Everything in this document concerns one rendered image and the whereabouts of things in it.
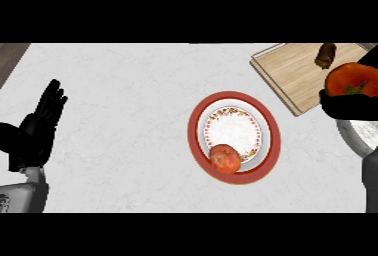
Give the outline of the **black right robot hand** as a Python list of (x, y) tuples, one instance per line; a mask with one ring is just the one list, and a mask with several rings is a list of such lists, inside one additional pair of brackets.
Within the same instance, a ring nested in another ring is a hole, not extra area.
[[(378, 45), (368, 51), (359, 64), (378, 69)], [(378, 121), (378, 97), (363, 94), (329, 96), (319, 91), (321, 105), (326, 115), (340, 120)]]

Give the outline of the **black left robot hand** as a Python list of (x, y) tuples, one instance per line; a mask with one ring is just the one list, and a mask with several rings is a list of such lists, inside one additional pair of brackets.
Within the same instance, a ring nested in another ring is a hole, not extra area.
[(43, 167), (49, 161), (55, 132), (68, 97), (61, 82), (53, 79), (42, 94), (36, 111), (19, 126), (0, 122), (0, 151), (9, 154), (9, 171)]

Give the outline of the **grey marbled bowl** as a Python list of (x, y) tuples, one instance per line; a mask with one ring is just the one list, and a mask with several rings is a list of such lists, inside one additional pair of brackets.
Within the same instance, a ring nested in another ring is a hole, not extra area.
[(378, 121), (338, 120), (337, 128), (352, 151), (365, 158), (378, 147)]

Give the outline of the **large orange-red tomato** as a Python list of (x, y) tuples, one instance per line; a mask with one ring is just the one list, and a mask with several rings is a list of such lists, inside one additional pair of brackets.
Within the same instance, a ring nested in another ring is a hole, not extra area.
[(378, 69), (357, 62), (340, 65), (326, 76), (325, 92), (329, 96), (378, 97)]

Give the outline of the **red rimmed white plate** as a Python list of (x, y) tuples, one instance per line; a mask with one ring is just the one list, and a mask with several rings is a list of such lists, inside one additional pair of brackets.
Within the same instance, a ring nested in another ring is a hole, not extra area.
[[(273, 169), (281, 153), (281, 132), (262, 102), (236, 91), (211, 94), (198, 103), (188, 123), (188, 143), (198, 165), (229, 184), (259, 181)], [(228, 144), (239, 153), (241, 169), (222, 174), (210, 163), (210, 149)]]

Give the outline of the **small red tomato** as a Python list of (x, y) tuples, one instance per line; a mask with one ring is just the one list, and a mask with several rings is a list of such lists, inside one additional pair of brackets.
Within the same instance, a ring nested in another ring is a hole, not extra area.
[(228, 144), (219, 144), (210, 149), (210, 163), (222, 174), (235, 174), (241, 169), (238, 151)]

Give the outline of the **pale wooden cutting board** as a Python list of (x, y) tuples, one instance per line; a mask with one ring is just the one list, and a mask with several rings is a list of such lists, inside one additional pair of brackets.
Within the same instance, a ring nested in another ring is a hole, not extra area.
[(321, 43), (279, 43), (251, 56), (251, 66), (294, 116), (319, 105), (329, 71), (344, 63), (357, 62), (377, 43), (337, 43), (328, 69), (315, 64), (321, 46)]

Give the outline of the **dark brown oblong vegetable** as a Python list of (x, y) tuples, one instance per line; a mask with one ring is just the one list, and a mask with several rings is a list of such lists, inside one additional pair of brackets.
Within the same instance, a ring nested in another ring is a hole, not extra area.
[(324, 43), (318, 56), (315, 58), (315, 64), (322, 68), (328, 69), (332, 65), (334, 58), (335, 58), (337, 46), (334, 43)]

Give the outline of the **brown wooden strip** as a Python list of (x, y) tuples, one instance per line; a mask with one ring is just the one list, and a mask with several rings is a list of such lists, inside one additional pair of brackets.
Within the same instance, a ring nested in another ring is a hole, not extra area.
[(28, 50), (30, 43), (0, 43), (0, 88)]

